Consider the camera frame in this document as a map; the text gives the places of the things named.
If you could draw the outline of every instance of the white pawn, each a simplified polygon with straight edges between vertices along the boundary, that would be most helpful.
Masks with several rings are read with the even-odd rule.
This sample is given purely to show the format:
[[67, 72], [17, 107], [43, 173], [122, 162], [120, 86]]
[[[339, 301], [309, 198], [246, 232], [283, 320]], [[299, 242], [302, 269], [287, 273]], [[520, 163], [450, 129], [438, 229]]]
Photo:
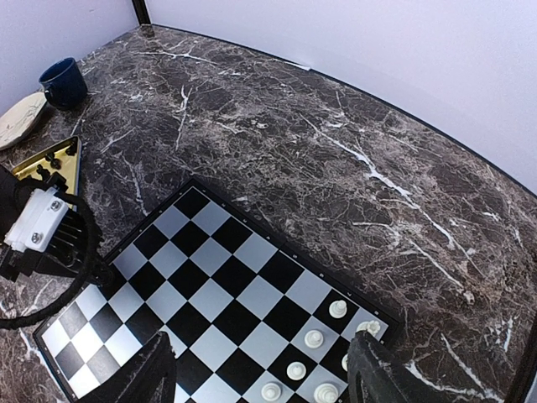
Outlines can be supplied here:
[[280, 388], [279, 385], [275, 384], [274, 382], [267, 383], [261, 389], [261, 396], [266, 401], [276, 401], [277, 399], [279, 399], [281, 395], [282, 395], [282, 388]]
[[336, 403], [339, 393], [333, 384], [322, 384], [313, 392], [315, 403]]
[[305, 365], [298, 361], [289, 364], [287, 367], [287, 376], [292, 380], [301, 380], [305, 377]]
[[356, 329], [357, 332], [361, 332], [362, 330], [367, 330], [371, 333], [373, 337], [377, 336], [377, 333], [380, 332], [380, 322], [378, 321], [369, 321], [369, 322], [362, 322], [358, 325], [358, 328]]
[[324, 341], [325, 338], [318, 330], [310, 330], [304, 337], [304, 343], [309, 348], [319, 348]]
[[347, 314], [347, 303], [344, 300], [334, 301], [330, 304], [328, 311], [330, 312], [331, 317], [341, 319]]
[[343, 367], [345, 372], [347, 372], [348, 370], [348, 361], [349, 361], [349, 355], [345, 354], [345, 357], [343, 357], [343, 359], [341, 360], [341, 366]]

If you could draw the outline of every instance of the chess piece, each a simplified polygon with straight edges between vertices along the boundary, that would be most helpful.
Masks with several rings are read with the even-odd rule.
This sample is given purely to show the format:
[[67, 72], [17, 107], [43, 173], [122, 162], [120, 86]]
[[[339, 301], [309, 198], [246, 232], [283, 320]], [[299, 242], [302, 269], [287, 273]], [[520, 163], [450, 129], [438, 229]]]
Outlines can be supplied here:
[[378, 321], [362, 322], [356, 331], [361, 332], [362, 330], [367, 330], [372, 336], [376, 336], [380, 332], [380, 323]]
[[43, 181], [46, 181], [47, 179], [50, 178], [50, 171], [47, 170], [46, 168], [43, 168], [43, 166], [41, 164], [37, 165], [37, 173], [38, 173], [38, 175], [41, 176], [41, 179]]
[[58, 160], [53, 152], [49, 152], [45, 157], [50, 162], [50, 166], [55, 170], [61, 169], [61, 161]]
[[275, 384], [274, 382], [267, 383], [261, 389], [261, 396], [266, 401], [276, 401], [277, 399], [279, 399], [281, 395], [282, 395], [282, 388], [280, 388], [279, 385]]
[[339, 392], [333, 384], [322, 384], [315, 388], [313, 398], [315, 403], [336, 403]]
[[349, 354], [345, 354], [345, 357], [341, 360], [341, 366], [347, 372], [348, 370], [348, 361], [349, 361]]
[[341, 319], [347, 314], [347, 303], [344, 300], [334, 301], [330, 304], [328, 311], [330, 312], [331, 317]]
[[289, 364], [287, 367], [287, 376], [292, 380], [301, 380], [305, 377], [305, 365], [298, 361]]
[[304, 343], [309, 348], [319, 348], [324, 341], [324, 336], [318, 330], [310, 330], [304, 337]]
[[69, 148], [65, 151], [67, 155], [72, 157], [73, 155], [76, 155], [76, 151], [78, 151], [78, 139], [74, 138], [70, 142]]

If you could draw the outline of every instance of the screw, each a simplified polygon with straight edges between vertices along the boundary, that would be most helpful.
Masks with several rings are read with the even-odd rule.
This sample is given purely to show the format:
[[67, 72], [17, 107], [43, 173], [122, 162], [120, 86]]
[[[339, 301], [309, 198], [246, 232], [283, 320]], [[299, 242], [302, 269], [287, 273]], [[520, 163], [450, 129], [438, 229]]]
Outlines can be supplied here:
[[60, 210], [60, 207], [61, 207], [61, 201], [57, 201], [57, 200], [54, 200], [52, 204], [50, 205], [50, 209], [53, 212], [57, 212], [58, 210]]
[[40, 233], [33, 233], [32, 234], [32, 242], [33, 243], [39, 243], [41, 242], [41, 239], [43, 238], [43, 235], [41, 235]]

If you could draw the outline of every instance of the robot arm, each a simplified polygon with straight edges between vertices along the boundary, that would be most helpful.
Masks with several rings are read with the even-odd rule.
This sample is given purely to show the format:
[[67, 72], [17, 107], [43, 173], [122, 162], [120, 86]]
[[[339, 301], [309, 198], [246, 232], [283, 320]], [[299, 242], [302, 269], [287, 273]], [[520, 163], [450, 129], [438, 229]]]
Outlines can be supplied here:
[[[0, 328], [14, 329], [41, 322], [59, 312], [89, 280], [112, 281], [112, 273], [97, 254], [102, 233], [87, 204], [65, 194], [65, 179], [54, 173], [46, 182], [18, 181], [0, 166], [0, 275], [15, 281], [33, 271], [74, 277], [52, 304], [26, 317], [0, 319]], [[74, 212], [68, 204], [77, 206]]]
[[357, 332], [348, 353], [351, 403], [444, 403], [369, 332]]

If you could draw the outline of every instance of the marble countertop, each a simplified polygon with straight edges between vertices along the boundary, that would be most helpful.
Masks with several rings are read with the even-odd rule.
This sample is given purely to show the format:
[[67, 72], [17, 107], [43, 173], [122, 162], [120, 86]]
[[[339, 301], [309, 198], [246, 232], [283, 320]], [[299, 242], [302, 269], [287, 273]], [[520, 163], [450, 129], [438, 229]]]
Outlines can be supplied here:
[[[0, 163], [79, 135], [103, 253], [197, 175], [398, 312], [394, 350], [426, 384], [450, 401], [503, 400], [537, 306], [533, 196], [356, 89], [232, 44], [146, 26], [81, 69], [84, 105], [49, 110]], [[66, 284], [0, 280], [0, 314]], [[32, 331], [0, 332], [1, 402], [65, 400]]]

